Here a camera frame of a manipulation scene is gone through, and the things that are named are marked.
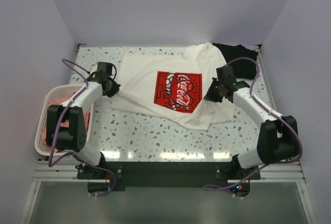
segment pink cloth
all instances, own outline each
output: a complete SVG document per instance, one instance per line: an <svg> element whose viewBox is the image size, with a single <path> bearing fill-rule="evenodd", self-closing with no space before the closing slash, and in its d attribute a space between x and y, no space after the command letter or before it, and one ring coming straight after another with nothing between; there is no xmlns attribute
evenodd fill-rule
<svg viewBox="0 0 331 224"><path fill-rule="evenodd" d="M48 102L47 108L51 105L60 105L62 102L70 99L74 94L76 94L76 92L72 93L71 95L62 97L62 98L58 98L58 99L55 99L55 100L50 100ZM84 115L84 122L85 122L86 132L88 132L88 124L89 124L90 115L91 115L91 109L89 109ZM61 123L61 127L69 127L69 122L66 121L64 123ZM41 138L42 138L42 140L44 140L46 142L46 130L43 133L41 133ZM62 151L59 151L59 150L55 149L55 152L56 153L61 153Z"/></svg>

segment metal frame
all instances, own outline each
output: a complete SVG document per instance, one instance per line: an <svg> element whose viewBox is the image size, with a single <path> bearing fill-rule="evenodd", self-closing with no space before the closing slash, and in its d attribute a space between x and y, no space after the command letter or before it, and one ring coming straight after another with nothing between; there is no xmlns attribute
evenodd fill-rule
<svg viewBox="0 0 331 224"><path fill-rule="evenodd" d="M260 49L256 49L256 51L259 53L262 76L265 80L270 104L276 109L269 81L265 73ZM75 166L78 164L79 163L76 161L65 160L60 161L54 167L49 168L46 161L38 162L20 224L28 224L30 222L41 182L104 182L104 180L78 180L77 169L75 169ZM251 183L296 183L308 223L317 224L317 219L313 212L306 188L305 178L299 162L293 164L269 165L260 172L260 175L260 180L251 180ZM228 182L235 183L238 182L238 180L229 180Z"/></svg>

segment white t-shirt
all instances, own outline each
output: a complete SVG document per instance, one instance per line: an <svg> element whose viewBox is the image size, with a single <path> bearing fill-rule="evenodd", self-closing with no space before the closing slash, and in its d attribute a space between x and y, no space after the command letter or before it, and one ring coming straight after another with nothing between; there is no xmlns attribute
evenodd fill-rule
<svg viewBox="0 0 331 224"><path fill-rule="evenodd" d="M220 50L211 43L190 46L183 56L125 54L118 72L119 93L113 109L164 117L195 130L232 120L234 104L203 100L225 65Z"/></svg>

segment gray floor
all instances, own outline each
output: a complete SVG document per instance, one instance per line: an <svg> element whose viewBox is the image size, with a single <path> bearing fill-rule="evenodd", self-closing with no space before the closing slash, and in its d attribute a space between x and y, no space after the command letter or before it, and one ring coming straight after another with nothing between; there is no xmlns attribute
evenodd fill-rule
<svg viewBox="0 0 331 224"><path fill-rule="evenodd" d="M86 183L42 183L31 223L307 223L295 183L255 183L243 200L192 188L127 188L95 200Z"/></svg>

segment red square print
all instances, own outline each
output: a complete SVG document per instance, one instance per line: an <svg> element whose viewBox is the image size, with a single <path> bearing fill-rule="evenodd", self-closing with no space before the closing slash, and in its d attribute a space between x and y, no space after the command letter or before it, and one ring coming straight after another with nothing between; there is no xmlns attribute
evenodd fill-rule
<svg viewBox="0 0 331 224"><path fill-rule="evenodd" d="M182 113L192 113L202 100L202 75L158 71L154 103Z"/></svg>

